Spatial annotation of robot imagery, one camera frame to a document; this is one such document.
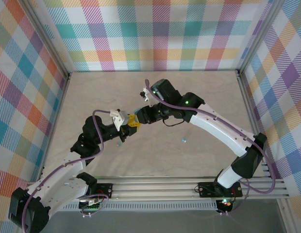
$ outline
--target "plaid fabric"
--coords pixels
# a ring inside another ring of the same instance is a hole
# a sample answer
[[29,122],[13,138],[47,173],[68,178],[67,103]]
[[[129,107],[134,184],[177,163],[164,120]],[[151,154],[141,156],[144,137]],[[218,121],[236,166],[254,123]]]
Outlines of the plaid fabric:
[[250,37],[250,40],[248,41],[248,44],[247,44],[246,48],[244,49],[244,52],[243,52],[243,54],[241,56],[241,59],[240,59],[240,61],[238,63],[237,69],[239,69],[241,67],[241,65],[242,65],[245,57],[248,55],[249,49],[251,48],[251,46],[252,46],[252,44],[253,44],[256,36],[257,36],[257,33],[261,29],[261,26],[262,26],[263,22],[265,21],[266,16],[268,15],[268,12],[269,12],[269,10],[270,10],[273,2],[274,2],[274,0],[269,0],[268,1],[267,5],[266,5],[266,7],[265,7],[265,9],[264,9],[264,11],[263,11],[263,13],[262,13],[259,21],[258,21],[258,24],[256,25],[256,27],[255,27],[255,29],[254,29],[251,37]]
[[0,233],[11,193],[37,176],[64,83],[17,0],[0,0]]
[[46,30],[59,35],[65,47],[59,50],[77,71],[235,69],[256,36],[259,7],[272,2],[44,0],[38,7],[33,1],[49,15],[41,18]]
[[301,0],[286,0],[246,77],[277,176],[301,218]]

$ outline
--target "yellow object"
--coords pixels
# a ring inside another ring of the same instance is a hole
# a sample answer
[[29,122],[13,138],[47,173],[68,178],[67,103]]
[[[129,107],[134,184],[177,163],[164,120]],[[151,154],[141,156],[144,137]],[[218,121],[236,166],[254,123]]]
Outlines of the yellow object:
[[136,130],[138,131],[138,129],[140,128],[141,123],[135,121],[135,115],[134,114],[129,114],[128,125],[130,127],[136,127]]

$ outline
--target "gray floor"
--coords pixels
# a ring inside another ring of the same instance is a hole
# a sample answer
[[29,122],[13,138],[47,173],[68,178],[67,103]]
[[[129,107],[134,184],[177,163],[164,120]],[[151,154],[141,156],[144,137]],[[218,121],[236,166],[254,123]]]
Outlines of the gray floor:
[[215,211],[58,212],[42,233],[285,233],[276,200],[248,200],[230,216]]

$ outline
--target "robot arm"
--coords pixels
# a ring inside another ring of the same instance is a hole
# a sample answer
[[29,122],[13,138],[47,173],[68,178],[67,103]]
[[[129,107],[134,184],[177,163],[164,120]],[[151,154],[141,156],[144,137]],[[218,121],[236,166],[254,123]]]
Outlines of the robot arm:
[[[114,122],[110,125],[104,125],[99,116],[95,117],[104,142],[115,137],[119,137],[124,142],[127,136],[136,133],[140,126],[139,123],[135,122],[134,115],[127,115],[123,111],[111,110],[110,116]],[[99,153],[100,148],[98,144],[100,143],[93,118],[90,116],[85,121],[83,133],[78,137],[77,142],[62,161],[63,168],[57,170],[47,180],[44,177],[30,185],[28,189],[17,188],[12,193],[9,219],[22,228],[22,212],[25,203],[30,198],[30,195],[34,194],[27,207],[24,222],[28,233],[38,233],[45,227],[50,217],[63,208],[63,206],[72,202],[72,200],[78,199],[83,195],[98,194],[98,189],[101,189],[101,187],[98,187],[97,179],[85,172],[80,173],[92,159],[86,159],[69,165],[65,164]],[[91,204],[90,202],[83,204],[89,206],[96,204],[96,202],[91,201]]]
[[[140,124],[152,124],[174,116],[175,118],[183,119],[187,123],[192,123],[208,131],[225,143],[237,155],[235,161],[227,169],[221,171],[214,183],[212,183],[212,187],[218,194],[218,197],[228,197],[226,194],[231,193],[229,188],[236,184],[239,179],[251,178],[253,176],[263,157],[262,154],[244,137],[217,120],[217,118],[223,119],[223,117],[218,115],[203,99],[190,92],[181,96],[168,80],[156,82],[151,87],[151,90],[153,94],[165,103],[178,107],[201,109],[205,112],[212,113],[215,117],[212,118],[197,111],[182,110],[166,106],[158,102],[158,100],[144,88],[140,95],[148,101],[149,105],[137,110],[135,115],[128,115],[120,110],[111,110],[110,116],[112,117],[113,124],[110,125],[104,125],[99,116],[95,117],[99,131],[102,134],[103,142],[115,137],[120,137],[121,141],[124,142],[127,136],[131,136],[137,132]],[[254,136],[250,132],[240,128],[239,130],[241,130],[246,137],[251,138],[260,148],[264,149],[267,139],[266,136],[261,133]],[[95,128],[93,118],[89,117],[83,126],[83,133],[78,137],[77,142],[67,154],[63,164],[68,161],[88,158],[98,154],[100,152],[98,144],[100,143],[100,137]],[[87,173],[79,174],[91,160],[92,159],[86,159],[85,161],[64,166],[55,172],[50,179],[46,180],[41,188],[37,187],[44,178],[29,186],[27,190],[21,188],[16,189],[11,197],[9,219],[21,227],[25,202],[27,202],[30,195],[37,190],[29,202],[25,224],[28,233],[38,233],[45,227],[49,218],[54,213],[64,205],[70,203],[73,199],[77,199],[85,194],[97,194],[97,180]]]
[[[262,133],[253,135],[228,120],[217,114],[203,99],[193,93],[186,93],[181,96],[180,93],[174,89],[168,80],[160,80],[151,86],[150,93],[146,88],[140,95],[149,102],[149,106],[145,106],[136,112],[137,119],[142,124],[152,124],[159,120],[168,119],[170,116],[183,119],[188,123],[192,123],[215,136],[217,139],[226,144],[236,155],[237,158],[233,163],[224,171],[221,171],[216,180],[216,191],[223,193],[225,189],[232,187],[241,178],[252,178],[263,156],[261,152],[252,145],[247,138],[254,141],[260,148],[265,149],[266,136]],[[215,117],[209,117],[206,114],[202,114],[196,111],[182,110],[177,108],[171,108],[158,102],[153,95],[156,95],[159,99],[174,105],[176,107],[190,107],[195,109],[201,109],[204,112],[211,113]],[[228,124],[223,124],[222,121],[217,120],[221,118]],[[231,127],[239,129],[245,136],[241,136],[236,133]]]

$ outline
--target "metal extrusion bar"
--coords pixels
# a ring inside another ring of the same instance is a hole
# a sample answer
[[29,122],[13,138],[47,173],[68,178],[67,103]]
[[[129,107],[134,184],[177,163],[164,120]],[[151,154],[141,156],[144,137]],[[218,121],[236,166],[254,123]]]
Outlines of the metal extrusion bar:
[[247,69],[248,65],[252,61],[254,55],[256,54],[258,48],[260,47],[262,41],[265,39],[265,36],[267,35],[272,23],[274,22],[276,16],[278,15],[281,7],[284,4],[284,2],[285,2],[285,0],[273,1],[273,4],[272,4],[270,10],[269,10],[264,22],[262,23],[261,28],[240,67],[240,73],[244,73],[245,70]]
[[237,81],[238,81],[238,84],[239,84],[239,88],[240,88],[240,91],[241,91],[241,95],[242,95],[242,98],[243,98],[243,101],[244,101],[244,104],[246,106],[246,110],[247,110],[247,113],[248,113],[248,116],[249,116],[251,129],[252,129],[254,134],[258,134],[259,133],[259,128],[258,128],[258,124],[257,124],[257,120],[255,118],[253,108],[252,108],[251,103],[250,103],[250,98],[249,98],[249,95],[247,93],[246,86],[243,82],[244,76],[242,76],[237,70],[235,72],[236,72],[236,77],[237,77]]
[[[113,195],[110,201],[189,201],[216,200],[218,198],[200,198],[194,188],[199,182],[212,182],[214,178],[203,177],[100,177],[100,183],[113,183]],[[250,185],[262,191],[271,187],[270,177],[250,179]],[[241,185],[245,194],[247,187]],[[288,198],[283,180],[276,180],[274,191],[261,195],[250,191],[249,199]]]
[[297,216],[293,210],[292,202],[290,199],[278,199],[278,205],[281,216],[287,232],[301,233],[301,226]]
[[47,146],[46,146],[47,149],[45,150],[45,152],[43,154],[42,162],[40,164],[40,167],[38,168],[38,173],[37,173],[36,181],[38,181],[40,179],[40,176],[41,176],[41,174],[43,172],[45,160],[46,160],[49,148],[50,148],[50,143],[51,143],[51,141],[53,139],[53,136],[54,136],[55,128],[56,128],[57,123],[58,123],[58,118],[59,118],[60,112],[62,110],[64,99],[65,99],[65,96],[67,94],[67,89],[68,89],[69,82],[70,82],[70,76],[68,77],[68,79],[65,81],[65,84],[64,84],[63,93],[62,93],[62,96],[61,96],[61,99],[60,99],[58,111],[57,111],[55,119],[54,119],[54,124],[52,125],[51,130],[50,130],[51,133],[50,133],[50,137],[49,137],[49,139],[47,141]]
[[61,57],[59,56],[57,50],[55,49],[51,39],[49,38],[48,34],[45,31],[44,26],[40,22],[39,18],[37,17],[34,9],[32,8],[31,4],[28,0],[19,0],[21,7],[23,8],[24,12],[26,13],[27,17],[30,19],[31,23],[33,24],[35,31],[41,38],[42,42],[44,43],[46,49],[50,53],[51,57],[53,58],[56,65],[59,67],[60,72],[64,77],[68,79],[69,71],[66,69]]
[[[61,211],[79,211],[79,202],[73,201]],[[217,210],[215,200],[190,201],[117,201],[109,202],[104,211],[176,211],[176,210]]]

